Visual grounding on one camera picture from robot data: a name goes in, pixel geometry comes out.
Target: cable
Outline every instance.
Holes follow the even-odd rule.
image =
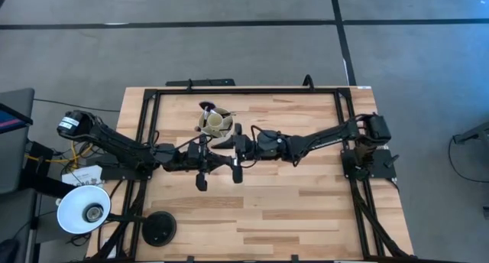
[[[34,99],[34,100],[38,101],[38,102],[50,102],[50,103],[56,103],[56,104],[60,104],[60,105],[64,105],[64,106],[73,106],[73,107],[78,107],[81,109],[89,109],[89,110],[96,110],[96,111],[103,111],[103,112],[117,112],[117,113],[119,113],[121,111],[121,110],[111,110],[111,109],[97,109],[97,108],[87,107],[87,106],[78,106],[78,105],[74,105],[71,103],[58,102],[58,101],[53,101],[53,100],[49,100],[49,99]]]
[[[92,237],[91,232],[83,233],[82,235],[74,235],[70,240],[66,241],[65,244],[71,244],[75,247],[81,247],[90,240],[90,237]],[[83,241],[83,243],[76,243],[78,239],[85,239],[85,241]]]
[[[68,148],[68,149],[67,149],[67,150],[65,150],[64,152],[60,152],[60,151],[58,151],[58,150],[57,150],[57,149],[55,149],[55,148],[50,148],[50,149],[51,149],[52,151],[54,151],[53,156],[55,156],[55,157],[64,157],[63,155],[64,155],[65,153],[67,153],[67,152],[70,152],[70,151],[71,151],[71,148]]]
[[[72,166],[72,170],[73,170],[73,169],[77,169],[78,168],[78,157],[76,155],[75,142],[74,141],[71,141],[71,151],[73,152],[73,159],[75,161],[73,163],[73,166]]]
[[[257,146],[257,138],[256,138],[256,135],[254,134],[254,129],[257,129],[259,132],[263,133],[263,135],[267,136],[270,139],[273,139],[273,138],[277,139],[276,136],[267,135],[267,133],[263,129],[257,127],[256,125],[252,125],[250,127],[250,129],[251,129],[251,136],[253,136],[253,144],[254,144],[255,153],[258,150],[258,146]],[[257,164],[257,162],[258,162],[258,159],[254,159],[252,164],[250,164],[248,166],[241,166],[241,167],[242,168],[250,168],[250,167],[253,167],[255,164]]]
[[[456,172],[456,174],[458,176],[460,176],[460,178],[462,179],[466,179],[466,180],[469,180],[471,182],[475,182],[475,183],[489,183],[489,180],[475,180],[475,179],[471,179],[469,177],[466,177],[462,174],[460,174],[457,169],[455,168],[455,165],[453,164],[453,161],[452,161],[452,143],[453,143],[453,138],[450,138],[450,142],[449,142],[449,161],[450,161],[450,165],[452,166],[452,169],[454,172]]]
[[[112,190],[112,192],[110,193],[110,195],[108,196],[110,199],[112,199],[112,197],[114,196],[115,194],[115,191],[119,188],[119,186],[121,185],[122,183],[122,180],[120,180],[119,182],[117,182],[117,184],[115,185],[114,189]],[[100,252],[100,242],[102,241],[102,227],[106,224],[109,224],[110,222],[107,222],[107,223],[104,223],[102,226],[99,227],[99,235],[97,237],[97,252]]]
[[[160,132],[158,130],[155,130],[154,133],[157,134],[156,138],[153,141],[153,144],[156,144],[158,142],[158,139],[160,138]]]
[[[53,210],[53,211],[50,211],[50,212],[48,212],[48,213],[43,213],[43,214],[40,214],[38,217],[45,216],[45,215],[48,215],[48,214],[50,214],[50,213],[55,213],[55,212],[56,212],[56,210]],[[18,230],[18,231],[15,233],[15,234],[14,234],[14,237],[12,237],[12,239],[15,239],[15,238],[17,237],[17,234],[18,234],[19,232],[21,232],[21,230],[22,230],[22,229],[23,229],[25,226],[29,225],[31,222],[32,222],[32,220],[27,221],[27,222],[26,222],[26,223],[25,223],[25,224],[24,224],[24,225],[23,225],[23,226],[22,226],[22,227],[21,227],[21,228],[20,228],[20,229],[19,229],[19,230]]]
[[[79,157],[85,155],[87,152],[90,151],[90,149],[92,148],[92,144],[86,149],[84,150],[81,154],[77,155],[77,156],[74,156],[73,158],[71,159],[61,159],[61,160],[45,160],[46,162],[48,163],[69,163],[71,161],[74,161],[76,159],[78,159]],[[36,157],[32,157],[32,156],[29,156],[29,155],[25,155],[25,157],[27,159],[30,159],[30,160],[34,160],[34,161],[39,161],[39,158],[36,158]]]
[[[61,170],[61,172],[60,172],[60,176],[62,176],[63,174],[68,174],[68,172],[66,172],[66,171],[67,171],[67,170],[68,170],[68,169],[71,167],[71,164],[72,164],[72,163],[73,163],[73,162],[71,161],[71,162],[69,162],[68,164],[63,165],[64,167],[63,167],[63,169],[62,169],[62,170]],[[70,172],[70,174],[71,174],[73,177],[75,177],[75,179],[78,181],[78,183],[80,183],[80,186],[82,186],[82,185],[83,185],[83,182],[82,182],[81,180],[79,180],[79,179],[78,179],[78,177],[77,177],[77,176],[76,176],[76,175],[75,175],[73,172]]]

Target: wooden tabletop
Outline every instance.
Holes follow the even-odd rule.
[[[136,135],[144,89],[127,88],[125,92],[117,131],[130,138]],[[371,89],[352,87],[351,94],[356,114],[377,111]],[[157,120],[158,142],[179,145],[196,136],[194,127],[202,113],[198,103],[203,100],[235,112],[235,122],[249,136],[251,125],[308,135],[338,124],[335,102],[328,94],[164,95]],[[151,109],[150,104],[145,136]],[[345,102],[343,109],[347,118]],[[258,162],[244,170],[241,184],[232,182],[229,167],[220,167],[207,176],[207,192],[196,189],[195,171],[156,170],[147,185],[144,216],[158,210],[172,213],[177,231],[173,241],[160,248],[140,237],[136,260],[186,260],[188,255],[196,260],[288,260],[292,254],[302,260],[361,259],[341,148],[335,144],[315,150],[298,167],[282,161]],[[114,185],[108,182],[104,188],[110,193]],[[371,185],[379,221],[405,252],[412,253],[397,190],[383,179],[373,179]],[[125,182],[112,198],[113,213],[121,212],[124,194]],[[102,239],[115,227],[114,223],[104,226]],[[374,255],[371,227],[366,229]],[[131,232],[130,225],[125,250]],[[92,234],[88,256],[96,253],[97,234]]]

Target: monitor screen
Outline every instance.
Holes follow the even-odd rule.
[[[32,120],[0,103],[0,134],[32,125]]]

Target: round black base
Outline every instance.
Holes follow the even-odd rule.
[[[164,211],[150,214],[143,222],[143,239],[148,245],[154,247],[161,247],[170,243],[175,232],[175,218]]]

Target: concrete floor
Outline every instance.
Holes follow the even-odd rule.
[[[343,19],[488,18],[489,0],[339,0]],[[0,24],[334,19],[330,0],[6,0]],[[421,258],[486,262],[489,186],[449,166],[452,135],[489,120],[489,25],[345,26],[358,85],[373,86],[393,140],[401,200]],[[347,84],[335,26],[0,31],[2,91],[117,109],[126,86],[234,78],[238,85]],[[70,107],[36,102],[30,138],[58,150]],[[117,115],[100,112],[114,126]],[[452,150],[467,176],[489,180],[480,144]],[[45,200],[45,211],[53,209]],[[41,220],[42,262],[80,259],[56,220]],[[63,258],[56,250],[70,248]]]

